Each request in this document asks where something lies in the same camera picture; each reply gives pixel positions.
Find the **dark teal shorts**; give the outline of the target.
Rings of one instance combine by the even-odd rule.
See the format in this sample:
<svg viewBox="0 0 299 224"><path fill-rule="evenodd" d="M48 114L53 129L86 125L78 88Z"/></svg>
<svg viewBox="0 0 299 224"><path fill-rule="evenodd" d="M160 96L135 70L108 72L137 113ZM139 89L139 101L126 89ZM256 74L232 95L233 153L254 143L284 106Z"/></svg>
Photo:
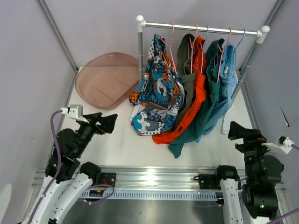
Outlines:
<svg viewBox="0 0 299 224"><path fill-rule="evenodd" d="M200 87L204 90L206 97L201 102L200 108L190 125L168 146L168 149L176 159L181 155L184 144L195 141L203 133L219 100L220 82L218 81L218 68L224 41L223 38L212 41L206 51L206 68L204 69L204 74L199 76L204 78L204 81L200 82Z"/></svg>

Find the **light blue shorts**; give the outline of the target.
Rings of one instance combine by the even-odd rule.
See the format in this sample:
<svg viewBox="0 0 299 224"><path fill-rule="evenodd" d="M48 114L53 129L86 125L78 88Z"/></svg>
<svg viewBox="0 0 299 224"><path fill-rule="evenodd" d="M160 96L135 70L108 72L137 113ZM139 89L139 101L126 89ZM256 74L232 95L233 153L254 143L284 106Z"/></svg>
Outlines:
<svg viewBox="0 0 299 224"><path fill-rule="evenodd" d="M222 57L221 68L217 70L216 76L220 77L219 99L202 134L196 139L199 142L202 135L209 134L216 126L218 120L225 116L232 105L233 89L237 84L235 77L236 48L228 43Z"/></svg>

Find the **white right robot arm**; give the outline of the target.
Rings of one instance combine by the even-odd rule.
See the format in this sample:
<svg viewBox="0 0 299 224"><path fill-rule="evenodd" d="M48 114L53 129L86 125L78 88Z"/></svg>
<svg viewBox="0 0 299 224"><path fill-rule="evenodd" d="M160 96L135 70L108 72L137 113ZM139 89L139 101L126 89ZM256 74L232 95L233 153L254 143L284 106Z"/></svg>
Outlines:
<svg viewBox="0 0 299 224"><path fill-rule="evenodd" d="M236 168L219 165L215 170L213 182L223 192L225 223L244 222L241 202L252 218L267 217L273 220L278 210L275 186L281 182L284 165L276 157L267 154L267 140L258 129L247 129L232 121L228 139L243 140L242 144L235 144L235 148L244 155L246 183L242 186L242 198L239 198L240 177Z"/></svg>

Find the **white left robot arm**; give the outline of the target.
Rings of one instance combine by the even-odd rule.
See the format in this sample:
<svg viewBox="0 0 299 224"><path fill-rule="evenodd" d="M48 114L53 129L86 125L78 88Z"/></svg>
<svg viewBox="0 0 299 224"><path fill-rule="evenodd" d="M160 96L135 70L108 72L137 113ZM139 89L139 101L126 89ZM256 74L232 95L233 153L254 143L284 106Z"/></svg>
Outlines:
<svg viewBox="0 0 299 224"><path fill-rule="evenodd" d="M115 190L115 174L109 173L109 180L101 168L92 163L80 164L83 154L94 135L111 134L118 115L103 116L102 113L84 115L80 107L62 107L54 112L65 114L79 124L79 129L52 131L54 150L45 169L45 177L33 207L23 220L24 224L60 224L66 214L90 188Z"/></svg>

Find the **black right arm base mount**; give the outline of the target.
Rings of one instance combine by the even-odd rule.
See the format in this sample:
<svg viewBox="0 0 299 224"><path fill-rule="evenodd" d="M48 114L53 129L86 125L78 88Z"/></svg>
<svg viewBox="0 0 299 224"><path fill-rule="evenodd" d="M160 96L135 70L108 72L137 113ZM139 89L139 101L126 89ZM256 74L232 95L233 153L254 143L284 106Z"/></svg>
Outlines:
<svg viewBox="0 0 299 224"><path fill-rule="evenodd" d="M214 189L219 190L220 187L220 181L216 177L215 174L213 175L197 175L193 177L194 181L197 181L199 183L200 189Z"/></svg>

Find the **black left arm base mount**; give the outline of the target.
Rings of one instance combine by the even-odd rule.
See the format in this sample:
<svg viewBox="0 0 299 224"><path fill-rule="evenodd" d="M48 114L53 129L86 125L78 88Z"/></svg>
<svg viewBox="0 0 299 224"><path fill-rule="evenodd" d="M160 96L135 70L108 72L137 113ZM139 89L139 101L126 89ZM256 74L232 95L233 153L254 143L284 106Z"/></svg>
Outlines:
<svg viewBox="0 0 299 224"><path fill-rule="evenodd" d="M114 187L116 183L116 176L116 173L102 172L98 179L98 184L108 184Z"/></svg>

